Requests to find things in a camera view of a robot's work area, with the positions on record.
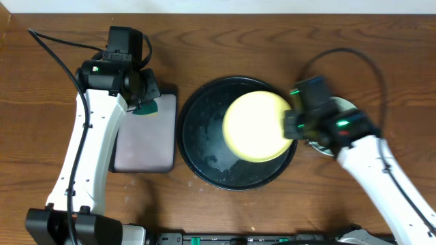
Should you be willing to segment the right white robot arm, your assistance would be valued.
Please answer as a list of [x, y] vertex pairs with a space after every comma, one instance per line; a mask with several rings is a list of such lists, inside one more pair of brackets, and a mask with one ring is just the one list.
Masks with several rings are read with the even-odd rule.
[[364, 189], [398, 244], [434, 244], [435, 211], [393, 156], [381, 131], [360, 110], [323, 118], [288, 110], [284, 136], [318, 141]]

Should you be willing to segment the mint green plate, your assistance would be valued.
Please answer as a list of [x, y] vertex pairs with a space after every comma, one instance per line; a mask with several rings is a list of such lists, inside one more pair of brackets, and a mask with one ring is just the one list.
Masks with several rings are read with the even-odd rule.
[[[346, 100], [344, 98], [341, 98], [341, 97], [331, 97], [331, 99], [336, 103], [336, 105], [338, 106], [340, 112], [344, 112], [344, 111], [356, 108], [356, 106], [352, 102], [350, 102], [350, 101], [348, 101], [348, 100]], [[324, 155], [330, 156], [330, 157], [333, 156], [333, 153], [332, 153], [332, 151], [330, 149], [325, 148], [323, 146], [320, 146], [317, 142], [308, 141], [307, 143], [312, 148], [314, 148], [316, 151], [318, 151], [318, 152], [320, 152], [320, 153], [322, 153]]]

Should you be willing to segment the green yellow sponge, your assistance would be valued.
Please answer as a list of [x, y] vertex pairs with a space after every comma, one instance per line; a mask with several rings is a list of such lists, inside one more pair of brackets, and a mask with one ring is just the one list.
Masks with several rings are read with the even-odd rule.
[[132, 114], [139, 115], [139, 116], [146, 116], [149, 114], [155, 114], [157, 112], [158, 112], [157, 102], [154, 99], [152, 99], [148, 101], [143, 101], [133, 110]]

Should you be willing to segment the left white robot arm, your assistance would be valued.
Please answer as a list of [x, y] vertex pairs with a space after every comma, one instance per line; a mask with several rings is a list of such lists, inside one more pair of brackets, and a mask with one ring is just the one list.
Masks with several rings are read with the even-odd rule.
[[105, 216], [106, 181], [128, 112], [160, 96], [152, 69], [89, 60], [76, 72], [76, 119], [59, 178], [43, 209], [27, 212], [37, 244], [146, 244], [146, 229]]

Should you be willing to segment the yellow plate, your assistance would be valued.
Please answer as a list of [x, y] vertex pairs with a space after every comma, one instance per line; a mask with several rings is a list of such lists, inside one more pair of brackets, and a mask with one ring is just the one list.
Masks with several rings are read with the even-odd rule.
[[293, 139], [284, 136], [284, 116], [290, 104], [280, 95], [255, 91], [234, 100], [225, 112], [223, 138], [238, 158], [263, 163], [287, 151]]

